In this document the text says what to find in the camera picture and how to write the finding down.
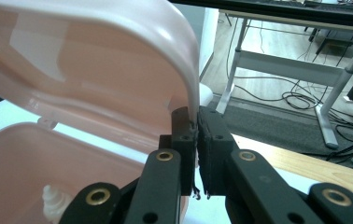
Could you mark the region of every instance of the floor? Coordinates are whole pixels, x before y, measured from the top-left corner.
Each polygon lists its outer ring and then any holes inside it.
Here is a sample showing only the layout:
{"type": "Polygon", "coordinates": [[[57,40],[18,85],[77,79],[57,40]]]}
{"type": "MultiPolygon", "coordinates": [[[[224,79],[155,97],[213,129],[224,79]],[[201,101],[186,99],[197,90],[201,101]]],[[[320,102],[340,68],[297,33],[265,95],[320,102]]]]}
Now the floor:
{"type": "MultiPolygon", "coordinates": [[[[228,23],[225,14],[219,14],[218,30],[214,47],[214,57],[206,72],[202,76],[202,82],[207,85],[215,94],[222,94],[226,87],[228,80],[227,73],[230,71],[232,65],[233,50],[236,47],[238,34],[242,25],[242,19],[230,19],[232,26],[228,23]]],[[[305,31],[304,27],[302,26],[286,25],[267,21],[252,21],[249,26],[250,27],[247,30],[247,35],[242,44],[242,49],[245,50],[276,55],[279,57],[285,57],[300,61],[313,62],[314,60],[314,63],[321,63],[329,66],[337,65],[341,68],[346,67],[353,56],[353,46],[348,48],[346,55],[341,59],[345,46],[335,46],[330,44],[325,47],[316,58],[315,52],[318,49],[318,46],[321,43],[323,37],[321,34],[319,34],[316,36],[313,42],[309,42],[308,37],[311,34],[311,28],[308,28],[308,30],[305,31]]],[[[285,78],[291,81],[288,82],[286,80],[270,78],[237,78],[277,77],[274,75],[263,74],[242,68],[237,68],[235,76],[235,85],[246,89],[254,96],[261,98],[261,100],[254,98],[253,96],[238,88],[234,88],[232,98],[249,100],[264,105],[288,109],[296,113],[315,116],[315,111],[312,108],[295,109],[288,105],[285,100],[279,100],[282,98],[281,96],[283,92],[291,90],[291,88],[294,86],[294,83],[297,82],[296,79],[285,78]]],[[[297,92],[309,95],[307,93],[309,91],[317,98],[322,97],[323,100],[327,98],[329,92],[332,90],[331,87],[326,89],[325,86],[315,83],[307,83],[305,81],[301,81],[299,85],[301,88],[295,89],[297,92]]],[[[338,100],[333,105],[333,108],[353,115],[353,103],[348,103],[344,99],[344,96],[347,95],[352,85],[353,76],[347,83],[343,92],[338,97],[338,100]]],[[[289,98],[289,100],[299,107],[313,106],[297,99],[289,98]]]]}

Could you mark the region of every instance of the container lid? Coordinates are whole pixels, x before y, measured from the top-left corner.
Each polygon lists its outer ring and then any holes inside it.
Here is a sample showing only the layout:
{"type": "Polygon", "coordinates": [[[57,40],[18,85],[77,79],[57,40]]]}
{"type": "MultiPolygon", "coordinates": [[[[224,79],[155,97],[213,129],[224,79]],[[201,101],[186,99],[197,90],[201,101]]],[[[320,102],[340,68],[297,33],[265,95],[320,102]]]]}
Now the container lid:
{"type": "Polygon", "coordinates": [[[198,47],[164,0],[0,0],[0,97],[149,152],[199,106],[198,47]]]}

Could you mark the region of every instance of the white desk frame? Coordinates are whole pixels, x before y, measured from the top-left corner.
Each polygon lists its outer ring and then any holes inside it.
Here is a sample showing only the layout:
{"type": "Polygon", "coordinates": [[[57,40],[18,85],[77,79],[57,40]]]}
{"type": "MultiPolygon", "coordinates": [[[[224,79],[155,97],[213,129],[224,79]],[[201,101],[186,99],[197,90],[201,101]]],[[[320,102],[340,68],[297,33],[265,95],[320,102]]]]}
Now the white desk frame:
{"type": "Polygon", "coordinates": [[[332,126],[329,122],[328,115],[329,111],[332,108],[332,105],[337,100],[337,97],[340,95],[346,83],[353,75],[353,58],[350,60],[349,65],[345,69],[342,69],[337,67],[331,67],[328,65],[301,62],[292,59],[245,51],[241,49],[241,45],[244,40],[244,35],[247,29],[247,21],[249,19],[296,24],[310,27],[348,30],[352,32],[353,27],[345,27],[340,25],[310,21],[293,21],[289,19],[261,16],[241,12],[226,12],[237,17],[242,17],[244,20],[240,36],[238,38],[237,47],[233,56],[230,77],[225,91],[223,92],[219,100],[217,111],[221,114],[224,114],[226,110],[227,104],[229,103],[230,97],[234,89],[233,80],[237,67],[246,68],[249,70],[259,71],[263,73],[274,74],[282,77],[290,77],[308,82],[314,82],[325,86],[332,86],[333,90],[329,94],[327,100],[324,102],[323,105],[316,106],[315,110],[318,117],[318,123],[325,141],[325,145],[329,148],[337,149],[338,143],[334,135],[332,126]]]}

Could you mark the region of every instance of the container hinge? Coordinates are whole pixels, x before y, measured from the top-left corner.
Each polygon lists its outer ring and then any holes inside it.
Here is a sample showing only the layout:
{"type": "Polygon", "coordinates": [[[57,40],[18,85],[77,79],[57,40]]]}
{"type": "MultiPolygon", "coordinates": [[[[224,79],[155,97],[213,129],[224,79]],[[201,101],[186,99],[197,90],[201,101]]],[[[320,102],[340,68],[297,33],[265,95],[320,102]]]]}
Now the container hinge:
{"type": "Polygon", "coordinates": [[[40,118],[37,120],[37,124],[43,128],[51,129],[53,130],[55,126],[57,126],[58,122],[51,120],[51,119],[46,119],[46,118],[40,118]]]}

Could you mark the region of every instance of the gray carpet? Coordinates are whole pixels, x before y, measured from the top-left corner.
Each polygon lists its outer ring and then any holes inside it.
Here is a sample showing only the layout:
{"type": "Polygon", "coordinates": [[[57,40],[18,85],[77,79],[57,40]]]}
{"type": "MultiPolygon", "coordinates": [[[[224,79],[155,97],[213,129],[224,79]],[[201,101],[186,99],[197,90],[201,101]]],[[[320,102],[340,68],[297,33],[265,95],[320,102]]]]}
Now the gray carpet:
{"type": "MultiPolygon", "coordinates": [[[[219,97],[216,96],[208,107],[215,109],[218,101],[219,97]]],[[[328,155],[353,145],[335,133],[339,148],[337,150],[327,148],[316,117],[285,109],[232,99],[223,118],[231,133],[295,152],[328,155]]],[[[353,139],[353,131],[342,130],[342,134],[353,139]]],[[[341,164],[352,165],[350,161],[341,164]]]]}

